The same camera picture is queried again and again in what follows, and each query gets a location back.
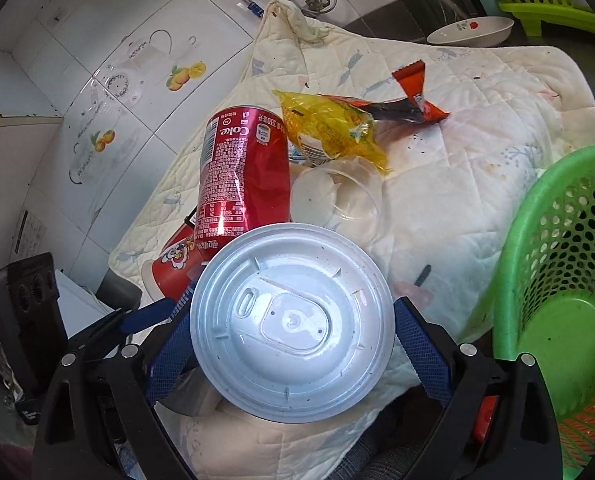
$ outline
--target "red can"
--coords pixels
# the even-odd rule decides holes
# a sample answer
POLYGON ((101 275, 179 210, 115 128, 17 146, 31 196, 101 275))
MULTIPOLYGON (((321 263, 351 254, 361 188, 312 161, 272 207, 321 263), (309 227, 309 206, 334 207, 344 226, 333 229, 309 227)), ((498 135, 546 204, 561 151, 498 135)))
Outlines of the red can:
POLYGON ((184 219, 157 259, 142 265, 142 281, 153 301, 178 301, 191 280, 197 280, 204 270, 202 256, 193 241, 194 228, 195 211, 184 219))
POLYGON ((290 175, 282 119, 236 106, 206 126, 199 163, 195 243, 209 261, 235 237, 290 219, 290 175))

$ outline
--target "blue gripper pad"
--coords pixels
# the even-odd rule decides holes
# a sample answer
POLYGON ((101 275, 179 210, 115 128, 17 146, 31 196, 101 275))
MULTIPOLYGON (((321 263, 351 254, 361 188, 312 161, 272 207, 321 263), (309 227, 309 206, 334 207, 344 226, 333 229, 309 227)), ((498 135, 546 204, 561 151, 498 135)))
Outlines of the blue gripper pad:
POLYGON ((189 304, 195 292, 195 284, 191 283, 178 301, 172 312, 173 321, 177 328, 160 349, 149 370, 148 387, 146 388, 146 401, 154 406, 158 400, 168 397, 173 390, 184 365, 191 357, 195 356, 190 338, 190 310, 186 314, 178 314, 189 304))
POLYGON ((164 298, 126 316, 119 329, 125 334, 137 334, 170 317, 174 309, 175 302, 169 298, 164 298))
POLYGON ((395 334, 411 360, 427 395, 439 400, 443 406, 447 405, 453 396, 449 365, 433 345, 420 321, 411 312, 415 306, 410 300, 400 298, 393 306, 395 334))

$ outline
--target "yellow plastic wrapper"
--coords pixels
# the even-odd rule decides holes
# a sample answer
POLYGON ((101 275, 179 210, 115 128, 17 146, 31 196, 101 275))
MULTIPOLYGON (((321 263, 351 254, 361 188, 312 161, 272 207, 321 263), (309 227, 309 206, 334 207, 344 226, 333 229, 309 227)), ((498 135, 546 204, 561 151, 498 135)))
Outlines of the yellow plastic wrapper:
POLYGON ((288 138, 314 165, 340 156, 362 156, 387 173, 386 153, 373 139, 371 114, 328 97, 273 93, 282 105, 288 138))

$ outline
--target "snack wrapper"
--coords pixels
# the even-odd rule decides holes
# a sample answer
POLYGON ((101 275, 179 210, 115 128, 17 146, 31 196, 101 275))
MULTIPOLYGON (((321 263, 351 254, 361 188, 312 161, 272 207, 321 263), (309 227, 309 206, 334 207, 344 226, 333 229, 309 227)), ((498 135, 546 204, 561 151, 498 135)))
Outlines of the snack wrapper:
POLYGON ((376 103, 353 97, 273 93, 282 106, 289 140, 317 166, 341 156, 362 156, 387 173, 386 153, 374 139, 375 121, 434 123, 449 114, 424 99, 425 65, 419 60, 393 72, 406 98, 376 103))

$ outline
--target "cartoon character print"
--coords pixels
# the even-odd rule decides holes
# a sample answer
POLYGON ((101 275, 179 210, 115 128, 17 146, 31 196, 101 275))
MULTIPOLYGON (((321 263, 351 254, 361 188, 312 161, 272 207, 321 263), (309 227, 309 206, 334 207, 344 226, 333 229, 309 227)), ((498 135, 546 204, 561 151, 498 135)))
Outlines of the cartoon character print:
POLYGON ((162 254, 162 263, 170 262, 174 269, 182 269, 188 260, 188 254, 195 248, 191 237, 185 238, 181 242, 169 247, 162 254))

